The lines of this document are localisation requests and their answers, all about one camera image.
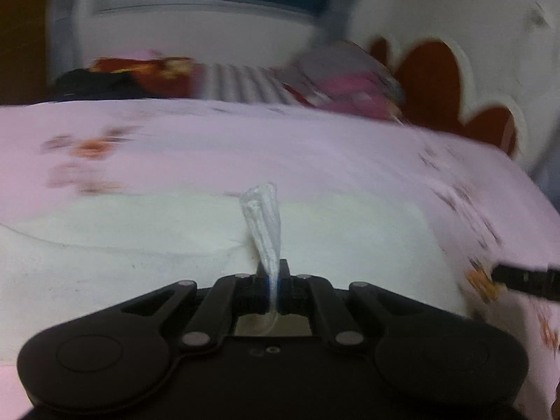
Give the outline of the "grey white striped sheet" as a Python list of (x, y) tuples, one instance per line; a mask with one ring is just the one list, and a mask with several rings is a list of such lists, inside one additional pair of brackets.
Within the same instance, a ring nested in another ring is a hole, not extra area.
[(193, 76), (192, 97), (195, 99), (302, 105), (267, 68), (233, 64), (199, 64), (197, 67)]

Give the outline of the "pink floral bed blanket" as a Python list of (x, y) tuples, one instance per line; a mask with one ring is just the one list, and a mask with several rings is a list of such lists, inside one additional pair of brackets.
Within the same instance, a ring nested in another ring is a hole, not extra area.
[(516, 401), (559, 415), (559, 308), (489, 280), (499, 262), (559, 262), (559, 215), (508, 155), (468, 139), (286, 105), (203, 100), (41, 103), (1, 111), (1, 227), (104, 195), (239, 199), (272, 183), (279, 204), (371, 194), (416, 205), (456, 277), (464, 315), (518, 338)]

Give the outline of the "red orange patterned pillow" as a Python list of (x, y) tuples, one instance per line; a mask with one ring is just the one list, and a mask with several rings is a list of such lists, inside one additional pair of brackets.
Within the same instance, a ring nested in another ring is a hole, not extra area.
[(152, 60), (100, 58), (89, 71), (127, 73), (144, 91), (163, 98), (190, 98), (196, 91), (202, 66), (188, 57), (163, 57)]

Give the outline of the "stack of folded clothes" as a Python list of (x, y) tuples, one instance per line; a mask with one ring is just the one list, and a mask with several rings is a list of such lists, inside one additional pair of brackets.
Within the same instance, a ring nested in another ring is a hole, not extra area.
[(386, 66), (357, 44), (311, 48), (274, 76), (299, 103), (319, 110), (398, 121), (403, 90)]

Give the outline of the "red white heart headboard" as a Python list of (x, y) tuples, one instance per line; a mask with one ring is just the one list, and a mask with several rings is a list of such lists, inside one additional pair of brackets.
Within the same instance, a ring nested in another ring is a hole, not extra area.
[(493, 100), (467, 108), (468, 60), (438, 38), (423, 38), (396, 59), (385, 37), (370, 43), (369, 54), (389, 69), (404, 94), (400, 117), (425, 129), (489, 144), (513, 158), (520, 148), (521, 115), (513, 104)]

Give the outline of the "black cloth bundle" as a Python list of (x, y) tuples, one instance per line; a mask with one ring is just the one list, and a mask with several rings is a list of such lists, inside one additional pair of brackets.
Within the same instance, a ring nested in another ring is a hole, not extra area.
[(55, 80), (49, 97), (54, 102), (71, 102), (150, 99), (153, 95), (136, 83), (129, 72), (100, 73), (74, 69)]

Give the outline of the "grey right curtain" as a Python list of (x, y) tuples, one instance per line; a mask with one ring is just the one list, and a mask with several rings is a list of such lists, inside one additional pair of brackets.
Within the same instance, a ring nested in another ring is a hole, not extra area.
[(328, 0), (327, 7), (315, 22), (315, 31), (309, 45), (317, 47), (344, 39), (355, 1)]

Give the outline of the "white knitted garment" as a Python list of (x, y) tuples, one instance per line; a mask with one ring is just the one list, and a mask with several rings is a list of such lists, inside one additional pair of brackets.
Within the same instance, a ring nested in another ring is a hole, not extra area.
[[(283, 200), (281, 256), (294, 274), (339, 288), (371, 282), (465, 314), (465, 302), (424, 214), (371, 194)], [(86, 197), (1, 227), (1, 361), (49, 326), (179, 280), (212, 285), (252, 273), (259, 258), (238, 198)]]

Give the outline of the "brown wooden door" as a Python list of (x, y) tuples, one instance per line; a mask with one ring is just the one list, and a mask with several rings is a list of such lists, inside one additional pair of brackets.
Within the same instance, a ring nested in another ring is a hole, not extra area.
[(1, 103), (37, 103), (48, 93), (48, 0), (1, 0)]

